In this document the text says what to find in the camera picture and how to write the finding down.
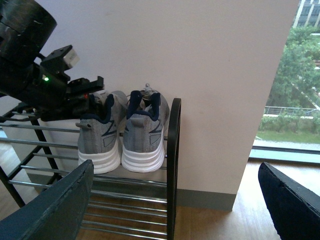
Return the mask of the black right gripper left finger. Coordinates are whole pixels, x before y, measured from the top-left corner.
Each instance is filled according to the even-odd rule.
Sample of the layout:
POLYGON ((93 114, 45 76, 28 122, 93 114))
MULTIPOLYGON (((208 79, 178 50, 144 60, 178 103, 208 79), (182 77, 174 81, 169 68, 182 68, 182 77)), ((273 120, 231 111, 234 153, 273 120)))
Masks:
POLYGON ((94 165, 86 160, 0 222, 2 240, 74 240, 89 203, 94 165))

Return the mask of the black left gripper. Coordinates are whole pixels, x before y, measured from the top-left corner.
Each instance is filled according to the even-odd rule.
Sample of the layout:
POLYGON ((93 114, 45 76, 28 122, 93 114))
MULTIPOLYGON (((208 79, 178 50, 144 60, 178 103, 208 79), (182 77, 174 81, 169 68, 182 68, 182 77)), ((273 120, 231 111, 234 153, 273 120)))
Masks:
POLYGON ((47 110, 23 103, 22 110, 44 122, 78 119, 84 113, 95 109, 94 100, 90 94, 103 89, 104 78, 101 76, 98 76, 95 81, 78 78, 68 83, 67 93, 59 106, 47 110))

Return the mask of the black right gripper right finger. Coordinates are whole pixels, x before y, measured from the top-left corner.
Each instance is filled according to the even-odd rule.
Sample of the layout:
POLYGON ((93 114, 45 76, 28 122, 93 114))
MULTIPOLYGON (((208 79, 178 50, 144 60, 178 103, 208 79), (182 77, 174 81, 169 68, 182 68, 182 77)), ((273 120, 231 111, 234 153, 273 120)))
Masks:
POLYGON ((320 197, 263 162, 258 181, 273 225, 282 240, 320 238, 320 197))

